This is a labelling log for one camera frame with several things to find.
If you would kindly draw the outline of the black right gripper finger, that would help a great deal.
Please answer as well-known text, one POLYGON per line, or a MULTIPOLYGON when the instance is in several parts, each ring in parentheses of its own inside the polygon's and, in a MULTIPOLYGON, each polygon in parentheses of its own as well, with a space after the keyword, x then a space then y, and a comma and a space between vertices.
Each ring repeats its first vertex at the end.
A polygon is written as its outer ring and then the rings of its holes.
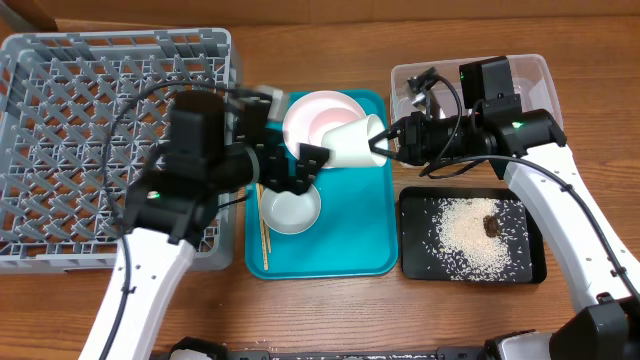
POLYGON ((396 139, 401 135, 401 133, 402 133, 402 130, 400 128, 392 126, 392 127, 384 129, 379 134, 377 134, 377 135, 373 136, 372 138, 370 138, 368 143, 369 143, 370 146, 375 146, 377 143, 379 143, 383 139, 385 139, 385 140, 396 139))
POLYGON ((394 161, 401 161, 402 160, 402 158, 396 152, 393 152, 393 151, 390 151, 390 150, 386 150, 386 149, 382 149, 382 148, 379 148, 379 147, 376 147, 376 146, 372 147, 372 152, 377 154, 377 155, 384 156, 386 158, 394 160, 394 161))

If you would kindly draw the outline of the white paper cup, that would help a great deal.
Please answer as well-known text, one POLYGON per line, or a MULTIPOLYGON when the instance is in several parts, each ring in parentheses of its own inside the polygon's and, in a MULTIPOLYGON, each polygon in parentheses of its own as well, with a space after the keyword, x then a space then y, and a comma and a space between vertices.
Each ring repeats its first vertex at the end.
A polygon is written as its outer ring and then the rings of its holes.
POLYGON ((326 132, 321 146, 330 150, 331 168, 382 167, 387 158, 370 150, 369 140, 386 129, 378 115, 371 114, 326 132))

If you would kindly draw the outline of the pink bowl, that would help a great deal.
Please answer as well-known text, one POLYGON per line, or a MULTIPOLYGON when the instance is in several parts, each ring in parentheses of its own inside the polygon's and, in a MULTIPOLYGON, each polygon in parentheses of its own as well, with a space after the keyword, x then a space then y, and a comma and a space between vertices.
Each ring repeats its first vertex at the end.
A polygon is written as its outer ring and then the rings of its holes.
POLYGON ((319 113, 310 123, 308 142, 320 146, 323 136, 330 130, 363 118, 363 112, 346 108, 330 108, 319 113))

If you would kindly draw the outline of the grey bowl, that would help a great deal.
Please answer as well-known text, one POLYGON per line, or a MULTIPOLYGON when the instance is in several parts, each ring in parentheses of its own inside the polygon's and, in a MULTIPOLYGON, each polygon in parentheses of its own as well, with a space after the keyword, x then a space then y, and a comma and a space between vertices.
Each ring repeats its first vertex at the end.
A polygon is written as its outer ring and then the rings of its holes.
POLYGON ((313 226, 321 213, 321 197, 315 186, 301 195, 266 188, 261 199, 261 215, 266 225, 284 235, 300 234, 313 226))

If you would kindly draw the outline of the white round plate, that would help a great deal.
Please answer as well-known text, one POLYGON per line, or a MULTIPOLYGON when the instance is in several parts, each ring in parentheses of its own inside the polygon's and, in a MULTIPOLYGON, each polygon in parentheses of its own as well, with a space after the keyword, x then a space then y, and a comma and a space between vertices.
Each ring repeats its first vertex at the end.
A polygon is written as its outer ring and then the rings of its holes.
POLYGON ((364 109, 344 93, 315 91, 305 94, 290 106, 282 125, 285 145, 296 158, 299 157, 299 145, 310 144, 308 132, 311 121, 319 113, 330 108, 346 108, 365 114, 364 109))

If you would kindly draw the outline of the brown food scrap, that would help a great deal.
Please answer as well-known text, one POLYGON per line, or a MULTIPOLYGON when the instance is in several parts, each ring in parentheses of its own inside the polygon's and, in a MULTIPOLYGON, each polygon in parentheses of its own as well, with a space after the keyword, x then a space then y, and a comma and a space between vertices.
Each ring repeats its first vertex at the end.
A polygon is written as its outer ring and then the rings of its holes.
POLYGON ((495 238, 501 234, 499 219, 496 216, 485 216, 483 218, 483 226, 487 237, 495 238))

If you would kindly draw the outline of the rice pile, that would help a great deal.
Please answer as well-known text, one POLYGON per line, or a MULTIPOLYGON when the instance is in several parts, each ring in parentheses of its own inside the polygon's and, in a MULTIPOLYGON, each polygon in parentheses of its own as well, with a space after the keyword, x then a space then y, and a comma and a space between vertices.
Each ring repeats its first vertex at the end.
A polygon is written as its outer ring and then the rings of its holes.
POLYGON ((427 202, 431 228, 422 241, 444 280, 527 282, 531 258, 526 208, 519 200, 439 198, 427 202), (486 236, 483 218, 499 219, 501 234, 486 236))

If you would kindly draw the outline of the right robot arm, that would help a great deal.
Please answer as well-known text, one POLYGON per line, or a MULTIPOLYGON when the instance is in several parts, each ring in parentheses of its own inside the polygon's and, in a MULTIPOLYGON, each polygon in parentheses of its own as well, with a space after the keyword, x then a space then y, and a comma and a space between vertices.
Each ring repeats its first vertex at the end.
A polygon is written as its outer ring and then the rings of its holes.
POLYGON ((553 333, 486 341, 481 359, 636 359, 639 262, 584 184, 567 137, 545 109, 523 111, 505 56, 459 67, 457 114, 416 111, 372 137, 369 149, 431 179, 487 161, 524 203, 569 286, 575 316, 553 333))

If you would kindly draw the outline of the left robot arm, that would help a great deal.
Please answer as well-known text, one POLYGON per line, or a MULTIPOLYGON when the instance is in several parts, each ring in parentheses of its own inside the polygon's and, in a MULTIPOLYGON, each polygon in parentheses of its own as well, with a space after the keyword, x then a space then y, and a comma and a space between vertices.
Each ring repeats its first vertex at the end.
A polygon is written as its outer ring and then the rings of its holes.
POLYGON ((398 258, 386 127, 368 90, 182 89, 169 139, 116 218, 112 276, 85 359, 145 359, 205 229, 244 190, 246 258, 264 279, 382 275, 398 258))

